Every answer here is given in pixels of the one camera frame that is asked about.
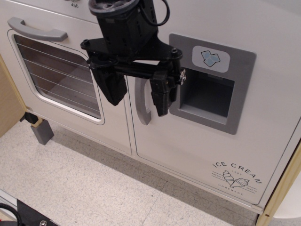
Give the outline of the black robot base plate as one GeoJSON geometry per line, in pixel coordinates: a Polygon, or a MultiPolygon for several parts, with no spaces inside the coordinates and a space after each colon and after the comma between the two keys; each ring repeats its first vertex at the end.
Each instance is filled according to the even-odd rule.
{"type": "Polygon", "coordinates": [[[56,222],[20,200],[17,200],[17,211],[25,226],[58,226],[56,222]]]}

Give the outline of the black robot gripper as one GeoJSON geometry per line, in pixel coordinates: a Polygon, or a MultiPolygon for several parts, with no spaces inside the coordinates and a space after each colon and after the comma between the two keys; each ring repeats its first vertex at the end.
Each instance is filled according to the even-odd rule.
{"type": "Polygon", "coordinates": [[[176,100],[176,84],[183,84],[185,71],[181,69],[182,52],[158,39],[158,27],[170,18],[167,1],[166,17],[157,22],[151,0],[90,0],[88,8],[96,16],[102,38],[84,40],[81,48],[89,57],[103,57],[107,63],[97,63],[92,69],[95,81],[107,100],[114,106],[127,93],[123,75],[117,74],[117,62],[131,63],[135,60],[171,62],[171,75],[167,71],[156,71],[150,79],[151,95],[158,116],[168,114],[176,100]]]}

